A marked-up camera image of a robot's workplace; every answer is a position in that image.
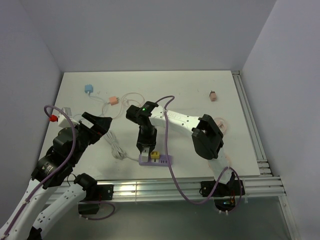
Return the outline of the white plug adapter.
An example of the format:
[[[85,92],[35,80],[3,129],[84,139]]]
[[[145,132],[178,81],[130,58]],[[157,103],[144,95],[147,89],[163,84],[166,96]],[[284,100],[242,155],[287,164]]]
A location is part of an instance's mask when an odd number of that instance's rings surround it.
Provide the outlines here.
[[[149,161],[149,156],[150,156],[150,148],[149,147],[144,147],[142,152],[141,152],[141,162],[147,163]]]

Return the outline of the yellow plug adapter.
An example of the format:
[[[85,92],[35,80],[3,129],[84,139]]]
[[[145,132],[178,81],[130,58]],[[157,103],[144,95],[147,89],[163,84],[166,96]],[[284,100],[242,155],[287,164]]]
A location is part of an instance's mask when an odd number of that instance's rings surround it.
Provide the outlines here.
[[[161,154],[159,151],[152,151],[149,156],[152,160],[159,160]]]

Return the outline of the purple power strip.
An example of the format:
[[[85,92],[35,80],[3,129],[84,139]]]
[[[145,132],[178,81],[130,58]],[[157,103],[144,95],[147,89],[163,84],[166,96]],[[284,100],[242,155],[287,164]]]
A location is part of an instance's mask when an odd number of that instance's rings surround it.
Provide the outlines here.
[[[168,156],[161,154],[159,159],[153,159],[150,156],[148,157],[148,161],[142,161],[142,156],[139,155],[138,163],[140,166],[153,166],[153,167],[168,167],[169,163],[173,163],[173,157],[171,155]]]

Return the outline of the brown pink plug adapter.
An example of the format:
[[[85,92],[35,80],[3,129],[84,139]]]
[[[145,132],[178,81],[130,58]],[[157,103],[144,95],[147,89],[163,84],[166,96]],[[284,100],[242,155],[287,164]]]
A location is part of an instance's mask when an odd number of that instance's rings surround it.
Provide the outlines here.
[[[211,91],[209,94],[209,99],[211,102],[215,102],[217,100],[217,94],[215,91]]]

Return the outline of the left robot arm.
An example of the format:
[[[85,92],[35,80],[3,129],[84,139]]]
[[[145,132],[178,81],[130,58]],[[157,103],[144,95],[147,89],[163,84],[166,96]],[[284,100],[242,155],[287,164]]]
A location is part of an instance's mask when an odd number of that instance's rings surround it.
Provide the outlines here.
[[[52,146],[37,162],[22,199],[0,229],[2,240],[41,240],[45,230],[52,227],[66,208],[83,199],[96,197],[96,180],[82,173],[59,199],[44,209],[47,200],[72,173],[87,147],[98,142],[108,132],[113,120],[111,117],[94,116],[87,112],[82,117],[92,126],[87,127],[81,121],[74,121],[64,112],[50,116],[50,121],[57,122],[61,129],[53,139]]]

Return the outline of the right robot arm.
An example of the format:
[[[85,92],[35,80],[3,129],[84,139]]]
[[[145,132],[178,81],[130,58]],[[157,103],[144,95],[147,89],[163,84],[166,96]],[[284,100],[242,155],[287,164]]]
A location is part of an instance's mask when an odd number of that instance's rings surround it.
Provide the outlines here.
[[[169,131],[172,130],[190,138],[195,153],[207,160],[220,194],[227,195],[233,190],[233,180],[237,175],[223,152],[224,135],[210,115],[185,115],[169,110],[167,105],[161,106],[157,102],[147,101],[141,107],[131,105],[126,110],[125,117],[138,125],[136,147],[139,150],[140,165],[160,165],[161,158],[167,161],[167,166],[173,162],[172,156],[163,155],[152,159],[158,128],[165,130],[166,141],[169,140]]]

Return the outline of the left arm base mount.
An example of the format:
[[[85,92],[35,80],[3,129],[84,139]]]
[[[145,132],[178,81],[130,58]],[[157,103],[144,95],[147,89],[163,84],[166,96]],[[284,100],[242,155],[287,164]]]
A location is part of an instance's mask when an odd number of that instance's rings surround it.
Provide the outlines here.
[[[110,202],[113,199],[113,184],[98,184],[86,192],[86,196],[78,203],[77,210],[80,219],[87,221],[102,221],[116,213],[116,206]],[[97,216],[103,206],[109,206],[111,212],[105,216]]]

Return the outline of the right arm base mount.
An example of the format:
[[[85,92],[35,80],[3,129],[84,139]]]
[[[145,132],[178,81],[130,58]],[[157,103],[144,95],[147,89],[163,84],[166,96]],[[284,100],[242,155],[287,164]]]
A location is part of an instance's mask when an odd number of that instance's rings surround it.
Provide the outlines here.
[[[231,178],[226,184],[218,183],[214,193],[214,205],[218,211],[229,213],[246,194],[242,180]]]

